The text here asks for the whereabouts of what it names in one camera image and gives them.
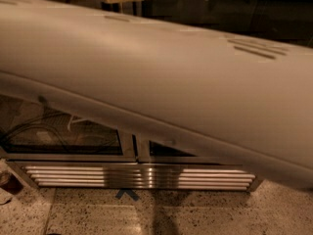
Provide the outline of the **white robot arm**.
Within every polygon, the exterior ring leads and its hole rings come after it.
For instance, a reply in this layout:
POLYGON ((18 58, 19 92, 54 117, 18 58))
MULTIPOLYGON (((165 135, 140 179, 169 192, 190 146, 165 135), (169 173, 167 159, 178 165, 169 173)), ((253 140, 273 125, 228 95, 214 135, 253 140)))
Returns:
POLYGON ((302 46, 1 0, 0 90, 292 188, 313 186, 313 53, 302 46))

